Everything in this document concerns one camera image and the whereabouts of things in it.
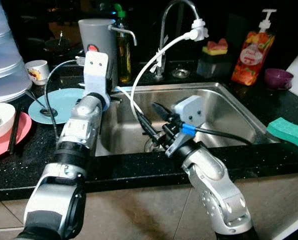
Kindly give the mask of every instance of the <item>beige floor tile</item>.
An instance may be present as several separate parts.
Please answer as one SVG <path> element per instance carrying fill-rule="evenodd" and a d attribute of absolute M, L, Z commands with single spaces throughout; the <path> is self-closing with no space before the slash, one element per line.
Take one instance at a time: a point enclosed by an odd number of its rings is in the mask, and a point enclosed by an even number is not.
<path fill-rule="evenodd" d="M 28 199 L 3 201 L 2 203 L 19 219 L 24 222 L 24 214 Z"/>
<path fill-rule="evenodd" d="M 21 227 L 22 223 L 0 202 L 0 229 Z"/>
<path fill-rule="evenodd" d="M 210 220 L 197 191 L 192 188 L 185 205 L 175 240 L 215 240 Z"/>
<path fill-rule="evenodd" d="M 172 240 L 190 187 L 90 193 L 78 240 Z"/>
<path fill-rule="evenodd" d="M 261 240 L 275 237 L 298 216 L 298 174 L 263 177 L 235 182 L 244 195 L 254 227 Z M 215 240 L 197 192 L 189 193 L 176 240 Z"/>

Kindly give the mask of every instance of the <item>white cup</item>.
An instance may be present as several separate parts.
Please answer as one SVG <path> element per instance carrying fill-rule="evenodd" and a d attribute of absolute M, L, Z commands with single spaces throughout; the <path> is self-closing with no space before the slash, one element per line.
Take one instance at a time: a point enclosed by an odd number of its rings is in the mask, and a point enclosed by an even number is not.
<path fill-rule="evenodd" d="M 34 60 L 27 62 L 24 66 L 29 78 L 36 85 L 44 85 L 49 75 L 49 67 L 46 60 Z"/>

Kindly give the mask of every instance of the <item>green sponge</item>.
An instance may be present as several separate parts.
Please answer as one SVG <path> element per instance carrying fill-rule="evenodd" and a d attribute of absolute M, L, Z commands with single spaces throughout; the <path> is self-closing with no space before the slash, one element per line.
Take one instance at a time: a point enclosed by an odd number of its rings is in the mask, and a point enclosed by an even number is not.
<path fill-rule="evenodd" d="M 267 131 L 277 138 L 286 140 L 298 146 L 298 125 L 282 117 L 269 123 Z"/>

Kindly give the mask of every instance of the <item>light blue plate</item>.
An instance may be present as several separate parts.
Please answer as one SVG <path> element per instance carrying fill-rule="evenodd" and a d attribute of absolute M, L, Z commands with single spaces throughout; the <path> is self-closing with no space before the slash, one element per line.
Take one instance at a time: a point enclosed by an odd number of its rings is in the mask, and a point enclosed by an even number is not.
<path fill-rule="evenodd" d="M 50 106 L 58 112 L 54 118 L 56 124 L 64 124 L 69 120 L 71 109 L 76 105 L 77 100 L 83 97 L 83 92 L 81 88 L 64 88 L 48 93 Z M 39 97 L 38 100 L 46 106 L 45 96 Z M 40 113 L 41 108 L 36 101 L 30 105 L 28 114 L 31 119 L 41 124 L 53 124 L 51 117 Z"/>

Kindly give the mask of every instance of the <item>speckled granite countertop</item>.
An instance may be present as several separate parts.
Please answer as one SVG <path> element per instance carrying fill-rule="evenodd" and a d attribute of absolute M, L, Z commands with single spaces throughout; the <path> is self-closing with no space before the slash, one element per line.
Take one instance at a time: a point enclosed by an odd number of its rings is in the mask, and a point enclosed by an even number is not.
<path fill-rule="evenodd" d="M 81 70 L 67 68 L 59 83 L 77 86 L 82 82 L 76 76 Z M 183 82 L 217 82 L 204 80 L 191 74 L 190 79 L 179 80 L 168 76 L 163 82 L 151 77 L 141 80 L 142 85 L 175 84 Z M 265 90 L 261 77 L 254 86 L 243 86 L 231 81 L 221 82 L 264 125 L 279 117 L 298 125 L 298 97 L 289 91 Z M 42 87 L 34 86 L 39 96 Z M 12 104 L 21 103 L 27 112 L 32 100 L 23 96 Z M 0 156 L 0 201 L 29 198 L 45 165 L 55 150 L 51 125 L 32 121 L 29 134 L 17 144 L 15 153 Z M 288 142 L 210 148 L 210 152 L 223 160 L 232 180 L 298 173 L 298 147 Z M 136 153 L 95 157 L 88 167 L 87 192 L 188 184 L 187 175 L 180 165 L 168 159 L 163 152 Z"/>

